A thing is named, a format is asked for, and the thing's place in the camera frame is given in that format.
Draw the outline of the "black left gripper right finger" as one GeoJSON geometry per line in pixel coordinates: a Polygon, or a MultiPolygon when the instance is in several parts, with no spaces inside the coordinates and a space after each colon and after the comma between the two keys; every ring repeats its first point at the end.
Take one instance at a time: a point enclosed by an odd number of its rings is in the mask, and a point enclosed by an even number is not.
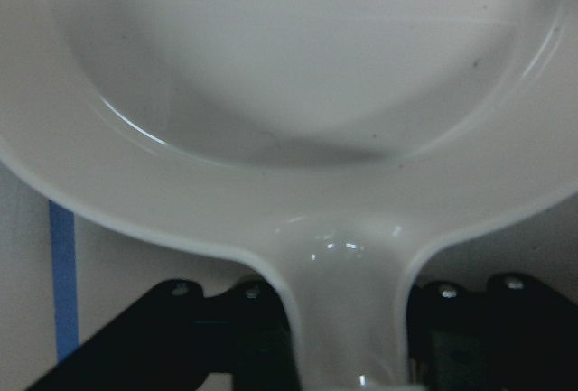
{"type": "Polygon", "coordinates": [[[575,390],[577,304],[530,275],[413,286],[409,377],[427,390],[575,390]]]}

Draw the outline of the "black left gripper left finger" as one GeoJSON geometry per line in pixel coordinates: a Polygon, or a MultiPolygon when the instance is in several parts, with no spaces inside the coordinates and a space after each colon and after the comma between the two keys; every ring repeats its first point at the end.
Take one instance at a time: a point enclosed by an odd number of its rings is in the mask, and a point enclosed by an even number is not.
{"type": "Polygon", "coordinates": [[[227,374],[231,390],[291,390],[294,353],[284,306],[263,280],[207,297],[165,280],[96,332],[32,390],[198,390],[227,374]]]}

